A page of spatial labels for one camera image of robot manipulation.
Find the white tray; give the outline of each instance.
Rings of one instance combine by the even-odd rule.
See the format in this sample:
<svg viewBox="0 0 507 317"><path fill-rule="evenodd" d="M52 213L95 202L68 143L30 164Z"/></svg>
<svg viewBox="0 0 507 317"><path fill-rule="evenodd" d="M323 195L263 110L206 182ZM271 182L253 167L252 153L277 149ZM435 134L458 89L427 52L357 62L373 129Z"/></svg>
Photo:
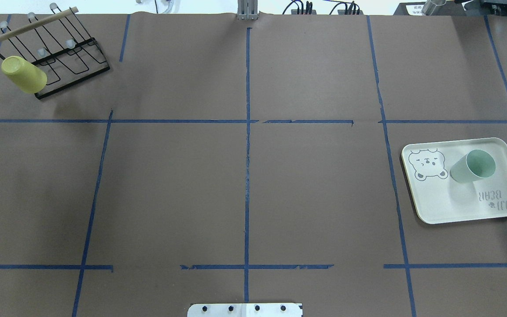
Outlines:
<svg viewBox="0 0 507 317"><path fill-rule="evenodd" d="M481 181L457 183L449 176L451 167L475 149L493 156L496 172ZM416 213L425 223L507 217L507 144L501 139L409 144L401 155Z"/></svg>

